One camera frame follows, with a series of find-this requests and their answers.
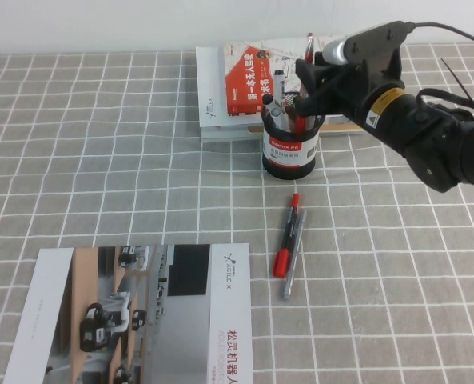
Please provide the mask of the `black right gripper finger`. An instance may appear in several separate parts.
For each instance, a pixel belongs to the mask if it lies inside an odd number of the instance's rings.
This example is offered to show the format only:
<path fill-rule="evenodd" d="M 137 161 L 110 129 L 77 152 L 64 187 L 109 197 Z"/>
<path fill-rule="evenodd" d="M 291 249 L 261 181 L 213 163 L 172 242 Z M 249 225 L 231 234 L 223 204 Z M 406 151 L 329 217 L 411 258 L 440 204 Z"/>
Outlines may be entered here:
<path fill-rule="evenodd" d="M 304 59 L 296 60 L 296 76 L 301 82 L 302 98 L 343 97 L 349 93 L 345 81 L 351 68 L 332 64 L 316 65 Z"/>
<path fill-rule="evenodd" d="M 308 87 L 304 81 L 308 96 L 294 99 L 295 109 L 299 116 L 341 115 L 345 118 L 353 116 L 354 108 L 349 101 L 351 89 L 355 81 L 350 76 L 316 76 Z"/>

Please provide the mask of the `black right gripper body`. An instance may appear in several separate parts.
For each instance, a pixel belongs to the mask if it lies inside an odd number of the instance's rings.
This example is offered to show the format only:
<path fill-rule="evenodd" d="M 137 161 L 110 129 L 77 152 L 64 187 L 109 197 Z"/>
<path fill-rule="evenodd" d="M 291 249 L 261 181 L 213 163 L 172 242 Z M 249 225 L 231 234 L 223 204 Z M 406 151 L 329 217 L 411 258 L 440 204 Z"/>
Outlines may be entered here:
<path fill-rule="evenodd" d="M 416 100 L 401 81 L 402 62 L 393 59 L 377 68 L 331 66 L 329 85 L 330 114 L 341 114 L 386 146 L 403 154 L 413 134 L 408 115 Z"/>

